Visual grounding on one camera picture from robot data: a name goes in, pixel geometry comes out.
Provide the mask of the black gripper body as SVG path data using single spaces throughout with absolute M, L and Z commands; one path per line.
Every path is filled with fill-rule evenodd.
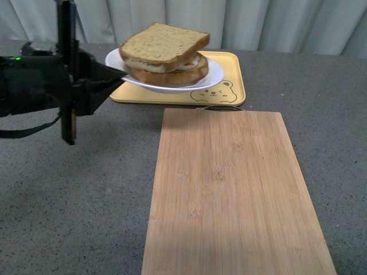
M 1 117 L 58 108 L 62 139 L 76 139 L 78 100 L 86 95 L 94 57 L 79 48 L 74 1 L 57 1 L 56 50 L 25 44 L 19 56 L 1 57 Z

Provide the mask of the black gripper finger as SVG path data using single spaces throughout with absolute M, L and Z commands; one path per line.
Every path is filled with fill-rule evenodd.
M 124 81 L 121 78 L 101 81 L 86 81 L 83 93 L 83 110 L 97 110 L 110 94 L 120 87 Z
M 120 79 L 126 75 L 127 72 L 103 65 L 93 58 L 93 79 Z

